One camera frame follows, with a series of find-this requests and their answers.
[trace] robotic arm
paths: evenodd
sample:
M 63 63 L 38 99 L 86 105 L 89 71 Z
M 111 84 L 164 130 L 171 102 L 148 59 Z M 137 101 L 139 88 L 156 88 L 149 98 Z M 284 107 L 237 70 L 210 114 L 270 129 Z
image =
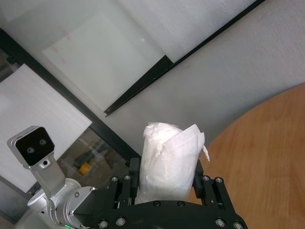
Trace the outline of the robotic arm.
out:
M 193 187 L 202 205 L 174 200 L 135 205 L 139 158 L 130 161 L 129 174 L 112 177 L 108 189 L 95 189 L 81 187 L 77 181 L 65 178 L 54 159 L 55 146 L 43 127 L 27 128 L 9 139 L 8 146 L 43 188 L 44 193 L 36 194 L 28 205 L 33 206 L 34 211 L 44 209 L 45 217 L 58 226 L 77 229 L 247 229 L 244 220 L 235 213 L 223 179 L 203 175 L 200 161 Z

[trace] black strip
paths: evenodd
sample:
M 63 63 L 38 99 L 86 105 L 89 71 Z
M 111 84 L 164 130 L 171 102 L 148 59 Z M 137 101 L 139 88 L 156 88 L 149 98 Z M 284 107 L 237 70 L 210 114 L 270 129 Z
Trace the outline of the black strip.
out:
M 151 85 L 157 79 L 164 75 L 164 71 L 171 67 L 173 62 L 167 57 L 163 56 L 147 73 L 145 73 L 137 82 L 135 82 L 122 96 L 120 96 L 110 107 L 104 112 L 110 115 L 127 101 L 134 98 L 138 93 L 143 91 L 146 87 Z
M 61 94 L 80 112 L 87 116 L 92 121 L 90 128 L 125 160 L 130 160 L 133 157 L 140 157 L 129 145 L 127 145 L 118 135 L 116 135 L 88 107 L 86 107 L 78 98 L 76 98 L 64 85 L 62 85 L 51 73 L 49 73 L 2 29 L 0 29 L 0 48 L 8 55 L 12 56 L 18 64 L 26 64 L 29 66 L 59 94 Z
M 246 14 L 251 12 L 253 9 L 255 9 L 257 6 L 259 6 L 264 1 L 265 0 L 257 0 L 254 3 L 252 3 L 245 10 L 243 10 L 241 13 L 239 13 L 236 17 L 234 17 L 232 20 L 230 20 L 228 23 L 226 23 L 223 27 L 221 27 L 215 33 L 213 33 L 209 38 L 207 38 L 202 43 L 200 43 L 198 46 L 196 46 L 194 49 L 192 49 L 189 53 L 187 53 L 184 57 L 182 57 L 176 63 L 172 63 L 168 59 L 167 56 L 164 56 L 144 76 L 142 76 L 136 83 L 134 83 L 134 85 L 132 85 L 122 96 L 120 96 L 113 104 L 111 104 L 110 107 L 108 107 L 104 112 L 107 115 L 110 115 L 111 113 L 113 113 L 123 104 L 125 104 L 126 102 L 128 102 L 129 100 L 134 98 L 138 93 L 143 91 L 146 87 L 151 85 L 153 82 L 155 82 L 156 80 L 161 78 L 163 75 L 165 75 L 171 69 L 176 67 L 186 58 L 188 58 L 189 56 L 194 54 L 196 51 L 198 51 L 200 48 L 205 46 L 208 42 L 213 40 L 215 37 L 217 37 L 223 31 L 228 29 L 231 25 L 233 25 L 235 22 L 240 20 L 243 16 L 245 16 Z

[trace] green light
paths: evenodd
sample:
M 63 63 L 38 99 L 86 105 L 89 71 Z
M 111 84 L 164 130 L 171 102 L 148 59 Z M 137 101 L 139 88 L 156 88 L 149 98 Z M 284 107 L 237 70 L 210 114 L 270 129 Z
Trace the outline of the green light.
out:
M 69 225 L 65 225 L 65 227 L 67 228 L 71 228 L 71 229 L 74 229 L 73 227 L 69 226 Z

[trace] wooden table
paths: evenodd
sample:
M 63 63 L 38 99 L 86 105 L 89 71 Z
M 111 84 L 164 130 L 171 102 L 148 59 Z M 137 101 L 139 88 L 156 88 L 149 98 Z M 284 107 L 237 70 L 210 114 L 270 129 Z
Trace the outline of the wooden table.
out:
M 305 229 L 305 84 L 241 116 L 208 149 L 204 173 L 224 178 L 249 229 Z M 193 190 L 189 201 L 200 202 Z

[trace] wrapped object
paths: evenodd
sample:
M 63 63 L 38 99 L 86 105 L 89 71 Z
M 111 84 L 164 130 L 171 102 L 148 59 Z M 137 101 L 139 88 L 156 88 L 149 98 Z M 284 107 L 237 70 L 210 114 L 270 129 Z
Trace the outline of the wrapped object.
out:
M 204 133 L 197 125 L 186 130 L 165 123 L 152 123 L 144 131 L 140 186 L 136 203 L 152 200 L 186 200 L 192 187 Z

